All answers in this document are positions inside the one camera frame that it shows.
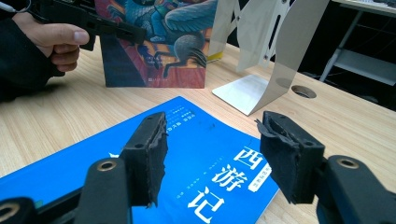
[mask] illustrated book cover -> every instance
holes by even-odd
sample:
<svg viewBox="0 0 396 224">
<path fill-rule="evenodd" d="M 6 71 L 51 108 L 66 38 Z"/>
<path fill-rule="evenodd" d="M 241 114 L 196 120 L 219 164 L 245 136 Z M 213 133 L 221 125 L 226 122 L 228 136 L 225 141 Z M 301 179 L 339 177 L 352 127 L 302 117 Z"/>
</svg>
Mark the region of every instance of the illustrated book cover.
<svg viewBox="0 0 396 224">
<path fill-rule="evenodd" d="M 133 206 L 133 222 L 255 223 L 278 191 L 260 140 L 182 97 L 0 178 L 0 201 L 24 196 L 47 204 L 81 188 L 91 164 L 119 155 L 143 118 L 157 112 L 167 119 L 165 175 L 158 206 Z"/>
<path fill-rule="evenodd" d="M 95 0 L 98 15 L 147 31 L 143 44 L 101 35 L 107 87 L 205 87 L 218 0 Z"/>
</svg>

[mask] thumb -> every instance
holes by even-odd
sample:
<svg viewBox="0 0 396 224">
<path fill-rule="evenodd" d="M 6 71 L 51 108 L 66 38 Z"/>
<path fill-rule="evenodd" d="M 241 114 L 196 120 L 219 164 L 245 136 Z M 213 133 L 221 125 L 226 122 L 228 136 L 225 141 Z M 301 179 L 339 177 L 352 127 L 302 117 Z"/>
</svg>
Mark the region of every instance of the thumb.
<svg viewBox="0 0 396 224">
<path fill-rule="evenodd" d="M 85 30 L 65 23 L 44 24 L 39 35 L 41 36 L 38 39 L 43 46 L 85 45 L 90 40 L 90 36 Z"/>
</svg>

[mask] finger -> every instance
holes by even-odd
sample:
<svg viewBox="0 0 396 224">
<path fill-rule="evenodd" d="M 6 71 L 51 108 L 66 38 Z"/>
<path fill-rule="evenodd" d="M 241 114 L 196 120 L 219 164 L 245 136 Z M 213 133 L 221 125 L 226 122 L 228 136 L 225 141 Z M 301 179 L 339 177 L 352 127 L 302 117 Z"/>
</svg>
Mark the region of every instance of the finger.
<svg viewBox="0 0 396 224">
<path fill-rule="evenodd" d="M 60 71 L 60 72 L 70 72 L 75 70 L 77 67 L 77 62 L 75 63 L 70 63 L 70 64 L 60 64 L 60 65 L 56 65 L 56 68 Z"/>
<path fill-rule="evenodd" d="M 37 39 L 44 46 L 51 45 L 84 45 L 90 40 L 88 33 L 71 24 L 51 23 L 40 26 L 40 37 Z"/>
<path fill-rule="evenodd" d="M 55 51 L 56 53 L 59 53 L 59 54 L 71 52 L 76 49 L 78 49 L 78 45 L 62 44 L 62 45 L 55 45 L 53 47 L 53 51 Z"/>
<path fill-rule="evenodd" d="M 52 63 L 61 65 L 61 64 L 70 64 L 75 63 L 79 56 L 79 49 L 75 49 L 71 52 L 58 54 L 54 53 L 50 56 Z"/>
</svg>

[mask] person's hand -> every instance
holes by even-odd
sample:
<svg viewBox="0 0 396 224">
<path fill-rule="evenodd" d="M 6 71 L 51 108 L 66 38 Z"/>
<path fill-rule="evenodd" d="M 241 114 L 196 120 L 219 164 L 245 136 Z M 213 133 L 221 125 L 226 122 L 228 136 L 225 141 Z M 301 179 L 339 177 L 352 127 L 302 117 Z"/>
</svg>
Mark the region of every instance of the person's hand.
<svg viewBox="0 0 396 224">
<path fill-rule="evenodd" d="M 88 33 L 71 24 L 38 23 L 29 13 L 17 13 L 12 20 L 61 72 L 77 67 L 79 45 L 88 43 Z"/>
</svg>

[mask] book cover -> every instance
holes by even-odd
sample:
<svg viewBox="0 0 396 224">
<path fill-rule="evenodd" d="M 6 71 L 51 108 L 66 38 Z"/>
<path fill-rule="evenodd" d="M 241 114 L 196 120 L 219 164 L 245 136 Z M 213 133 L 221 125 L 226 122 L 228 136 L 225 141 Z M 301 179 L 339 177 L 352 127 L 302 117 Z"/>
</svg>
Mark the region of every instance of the book cover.
<svg viewBox="0 0 396 224">
<path fill-rule="evenodd" d="M 47 204 L 79 189 L 91 164 L 119 155 L 142 119 L 162 111 L 168 152 L 158 207 L 134 206 L 134 223 L 256 222 L 278 191 L 260 140 L 182 97 L 0 178 L 0 201 L 25 196 Z"/>
<path fill-rule="evenodd" d="M 95 0 L 97 13 L 147 30 L 142 45 L 101 35 L 108 87 L 205 87 L 218 0 Z"/>
</svg>

